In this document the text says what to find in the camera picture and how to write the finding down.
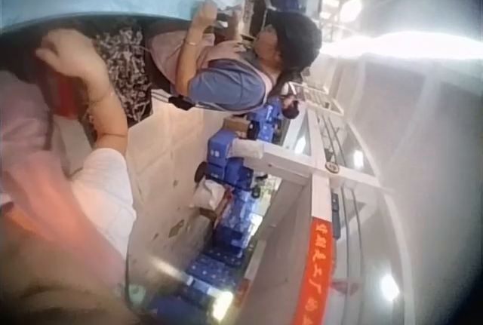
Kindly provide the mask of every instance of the floor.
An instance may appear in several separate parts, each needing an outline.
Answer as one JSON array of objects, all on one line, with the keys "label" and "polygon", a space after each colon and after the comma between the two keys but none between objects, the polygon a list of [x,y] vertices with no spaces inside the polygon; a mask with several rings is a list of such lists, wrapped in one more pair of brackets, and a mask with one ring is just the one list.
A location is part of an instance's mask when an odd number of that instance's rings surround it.
[{"label": "floor", "polygon": [[[208,138],[221,128],[226,113],[184,112],[154,102],[151,117],[129,130],[127,162],[137,221],[130,241],[131,282],[148,294],[169,290],[202,248],[209,221],[190,207],[196,168],[206,157]],[[75,172],[89,153],[80,124],[58,119],[67,151],[66,166]]]}]

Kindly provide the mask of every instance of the ceiling light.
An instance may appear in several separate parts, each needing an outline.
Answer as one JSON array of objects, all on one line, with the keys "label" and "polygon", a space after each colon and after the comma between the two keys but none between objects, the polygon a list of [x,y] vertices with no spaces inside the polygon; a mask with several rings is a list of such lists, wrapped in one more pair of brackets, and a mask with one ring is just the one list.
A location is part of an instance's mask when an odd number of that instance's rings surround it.
[{"label": "ceiling light", "polygon": [[352,22],[362,11],[362,0],[350,0],[342,5],[340,9],[340,21]]},{"label": "ceiling light", "polygon": [[354,151],[354,167],[361,169],[364,167],[364,153],[360,150]]},{"label": "ceiling light", "polygon": [[331,57],[382,57],[420,60],[481,60],[483,42],[440,32],[405,31],[368,38],[355,35],[322,45],[322,54]]},{"label": "ceiling light", "polygon": [[324,20],[328,20],[329,18],[331,18],[332,14],[330,12],[326,12],[326,11],[322,11],[320,13],[320,18],[324,19]]},{"label": "ceiling light", "polygon": [[233,302],[233,294],[229,291],[223,291],[215,300],[213,304],[213,317],[221,322],[225,317],[229,307]]},{"label": "ceiling light", "polygon": [[390,302],[394,301],[394,299],[399,295],[398,284],[390,274],[387,274],[381,279],[380,289],[383,292],[384,298]]},{"label": "ceiling light", "polygon": [[295,145],[295,154],[300,154],[303,152],[305,149],[306,141],[305,137],[302,136],[300,139],[298,139],[297,144]]},{"label": "ceiling light", "polygon": [[323,5],[331,6],[331,7],[339,7],[340,1],[339,0],[322,0]]}]

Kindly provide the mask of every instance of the white bag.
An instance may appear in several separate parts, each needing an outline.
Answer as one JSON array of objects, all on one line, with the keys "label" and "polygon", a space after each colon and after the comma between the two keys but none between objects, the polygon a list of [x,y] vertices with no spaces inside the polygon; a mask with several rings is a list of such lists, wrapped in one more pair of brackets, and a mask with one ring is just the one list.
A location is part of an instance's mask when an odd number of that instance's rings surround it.
[{"label": "white bag", "polygon": [[261,159],[263,157],[263,142],[234,139],[228,155],[229,157]]},{"label": "white bag", "polygon": [[224,194],[225,188],[221,184],[203,179],[195,190],[192,207],[216,210]]}]

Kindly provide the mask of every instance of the red banner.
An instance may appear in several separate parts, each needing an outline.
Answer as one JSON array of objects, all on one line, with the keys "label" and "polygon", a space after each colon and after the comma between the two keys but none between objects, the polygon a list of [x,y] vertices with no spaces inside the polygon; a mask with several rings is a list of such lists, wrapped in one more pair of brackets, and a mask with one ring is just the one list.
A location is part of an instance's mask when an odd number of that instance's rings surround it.
[{"label": "red banner", "polygon": [[332,268],[332,224],[312,218],[299,301],[292,325],[320,325],[324,317]]}]

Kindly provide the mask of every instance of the bracelet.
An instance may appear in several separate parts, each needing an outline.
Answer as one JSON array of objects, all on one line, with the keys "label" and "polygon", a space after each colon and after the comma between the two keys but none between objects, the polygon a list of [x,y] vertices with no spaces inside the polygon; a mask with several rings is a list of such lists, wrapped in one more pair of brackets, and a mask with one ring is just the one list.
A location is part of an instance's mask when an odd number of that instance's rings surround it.
[{"label": "bracelet", "polygon": [[198,46],[196,42],[188,41],[186,39],[183,40],[185,44],[188,44],[189,46]]},{"label": "bracelet", "polygon": [[89,101],[88,105],[89,106],[97,105],[98,103],[100,103],[101,101],[103,101],[104,99],[106,99],[107,97],[111,97],[114,94],[115,94],[114,88],[113,87],[110,87],[108,89],[108,91],[105,92],[105,94],[103,94],[99,99]]}]

